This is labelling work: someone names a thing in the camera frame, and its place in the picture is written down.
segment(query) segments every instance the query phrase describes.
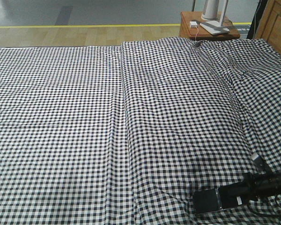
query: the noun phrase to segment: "gray floor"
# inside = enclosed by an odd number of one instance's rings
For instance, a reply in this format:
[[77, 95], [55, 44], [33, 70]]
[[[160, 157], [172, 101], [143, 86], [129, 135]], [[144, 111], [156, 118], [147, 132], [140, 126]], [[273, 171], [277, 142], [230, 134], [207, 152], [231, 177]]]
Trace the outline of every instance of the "gray floor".
[[[197, 0], [202, 11], [205, 0]], [[258, 0], [230, 0], [227, 16], [251, 22]], [[192, 0], [0, 0], [0, 26], [180, 23]]]

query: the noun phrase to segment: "yellow floor stripe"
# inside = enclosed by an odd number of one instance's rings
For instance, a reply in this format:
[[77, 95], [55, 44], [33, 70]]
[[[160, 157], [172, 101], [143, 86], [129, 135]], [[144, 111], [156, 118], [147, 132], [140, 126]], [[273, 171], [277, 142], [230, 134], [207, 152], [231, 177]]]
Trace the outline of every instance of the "yellow floor stripe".
[[251, 25], [251, 22], [233, 22], [234, 25]]
[[[250, 22], [234, 22], [235, 25], [250, 25]], [[169, 27], [180, 26], [179, 23], [162, 24], [115, 24], [115, 25], [44, 25], [44, 26], [0, 26], [6, 28], [94, 28], [94, 27]]]

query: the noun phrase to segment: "phone charger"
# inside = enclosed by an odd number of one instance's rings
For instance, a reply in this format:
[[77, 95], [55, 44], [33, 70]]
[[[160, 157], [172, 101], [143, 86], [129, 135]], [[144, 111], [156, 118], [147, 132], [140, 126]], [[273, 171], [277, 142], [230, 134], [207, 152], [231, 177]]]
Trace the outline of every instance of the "phone charger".
[[198, 23], [197, 23], [196, 21], [190, 21], [190, 22], [189, 22], [189, 26], [190, 26], [191, 28], [196, 28], [196, 27], [198, 27]]

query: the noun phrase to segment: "wooden nightstand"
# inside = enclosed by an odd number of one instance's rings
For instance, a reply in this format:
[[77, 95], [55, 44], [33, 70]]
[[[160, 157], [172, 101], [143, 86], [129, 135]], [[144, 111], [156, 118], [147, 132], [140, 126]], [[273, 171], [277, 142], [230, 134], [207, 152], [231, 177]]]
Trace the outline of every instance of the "wooden nightstand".
[[[200, 22], [204, 22], [201, 18], [202, 12], [181, 12], [181, 24], [180, 24], [180, 32], [179, 37], [189, 38], [191, 40], [195, 40], [195, 36], [198, 32], [197, 28], [190, 28], [189, 22], [192, 20], [197, 20]], [[233, 26], [230, 21], [224, 21], [224, 26], [227, 26], [230, 29], [229, 33], [212, 35], [208, 33], [204, 28], [199, 26], [199, 33], [197, 35], [198, 40], [210, 40], [210, 41], [226, 41], [232, 39], [238, 39], [240, 37], [238, 30]]]

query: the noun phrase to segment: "bed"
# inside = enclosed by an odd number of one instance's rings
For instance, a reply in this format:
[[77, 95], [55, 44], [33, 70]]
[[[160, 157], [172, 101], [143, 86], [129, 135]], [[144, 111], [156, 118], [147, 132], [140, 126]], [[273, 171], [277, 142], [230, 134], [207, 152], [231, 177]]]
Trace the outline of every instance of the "bed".
[[[281, 0], [255, 40], [0, 48], [0, 224], [280, 225], [192, 203], [258, 173], [253, 152], [281, 172], [273, 14], [276, 32]], [[281, 213], [274, 198], [252, 205]]]

